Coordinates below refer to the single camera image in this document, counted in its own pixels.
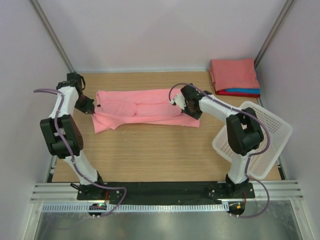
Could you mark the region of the pink t-shirt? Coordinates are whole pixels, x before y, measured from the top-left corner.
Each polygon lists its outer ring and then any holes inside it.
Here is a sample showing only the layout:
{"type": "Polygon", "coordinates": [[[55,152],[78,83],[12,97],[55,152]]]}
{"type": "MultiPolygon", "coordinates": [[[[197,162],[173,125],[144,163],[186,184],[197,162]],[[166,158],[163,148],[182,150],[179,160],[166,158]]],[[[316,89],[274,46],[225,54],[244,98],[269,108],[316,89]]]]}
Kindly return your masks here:
{"type": "Polygon", "coordinates": [[[97,106],[92,116],[94,133],[140,123],[198,128],[199,120],[182,113],[178,106],[170,103],[169,91],[168,88],[97,91],[97,106]]]}

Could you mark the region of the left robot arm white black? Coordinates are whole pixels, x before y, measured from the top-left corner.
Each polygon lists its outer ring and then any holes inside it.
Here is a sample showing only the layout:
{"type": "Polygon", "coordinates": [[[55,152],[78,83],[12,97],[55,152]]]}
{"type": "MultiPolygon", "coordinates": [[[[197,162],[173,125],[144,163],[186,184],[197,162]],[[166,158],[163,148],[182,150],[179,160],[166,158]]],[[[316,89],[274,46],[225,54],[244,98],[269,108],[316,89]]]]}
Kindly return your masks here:
{"type": "Polygon", "coordinates": [[[64,160],[78,176],[79,184],[70,184],[78,191],[77,199],[101,200],[107,190],[84,153],[84,140],[73,119],[75,109],[86,115],[95,113],[94,100],[83,93],[85,87],[84,77],[71,72],[55,89],[36,89],[34,92],[57,96],[52,113],[40,121],[40,129],[50,154],[64,160]]]}

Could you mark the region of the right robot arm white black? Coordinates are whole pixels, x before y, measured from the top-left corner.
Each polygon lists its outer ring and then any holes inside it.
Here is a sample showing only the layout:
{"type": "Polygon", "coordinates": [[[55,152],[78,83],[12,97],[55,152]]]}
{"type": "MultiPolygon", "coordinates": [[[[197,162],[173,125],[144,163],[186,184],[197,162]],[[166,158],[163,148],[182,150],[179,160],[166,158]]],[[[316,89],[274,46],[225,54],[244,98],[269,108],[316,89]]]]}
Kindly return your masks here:
{"type": "Polygon", "coordinates": [[[224,123],[227,142],[233,151],[231,167],[225,177],[225,192],[229,197],[237,198],[248,185],[251,156],[264,140],[256,112],[250,107],[241,109],[232,106],[193,84],[181,88],[170,102],[196,120],[207,113],[224,123]]]}

